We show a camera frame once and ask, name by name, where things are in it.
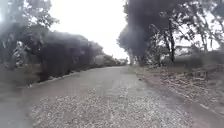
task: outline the tree trunk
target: tree trunk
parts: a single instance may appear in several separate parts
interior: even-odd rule
[[[172,21],[169,19],[169,36],[170,36],[170,43],[171,43],[171,52],[170,52],[170,60],[172,62],[175,61],[175,41],[173,37],[173,28],[172,28]]]

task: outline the sky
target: sky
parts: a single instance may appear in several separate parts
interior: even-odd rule
[[[127,24],[123,4],[123,0],[52,0],[50,13],[60,23],[51,29],[83,35],[99,43],[106,54],[126,58],[116,41]]]

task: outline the tree canopy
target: tree canopy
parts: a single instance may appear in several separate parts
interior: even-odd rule
[[[127,0],[128,25],[118,38],[119,45],[144,63],[152,56],[159,61],[158,55],[169,55],[174,62],[176,45],[183,40],[203,51],[208,51],[209,42],[223,47],[222,7],[219,0]]]

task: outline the road surface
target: road surface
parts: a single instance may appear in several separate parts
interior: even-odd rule
[[[224,127],[221,116],[168,92],[129,67],[92,69],[19,90],[13,100],[0,102],[0,123],[4,128]]]

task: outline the dirt shoulder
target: dirt shoulder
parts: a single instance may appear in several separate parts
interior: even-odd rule
[[[168,89],[169,92],[224,117],[223,74],[213,73],[212,79],[205,80],[200,75],[189,76],[184,69],[180,68],[133,67],[132,69],[140,78],[147,80],[160,90],[166,92]]]

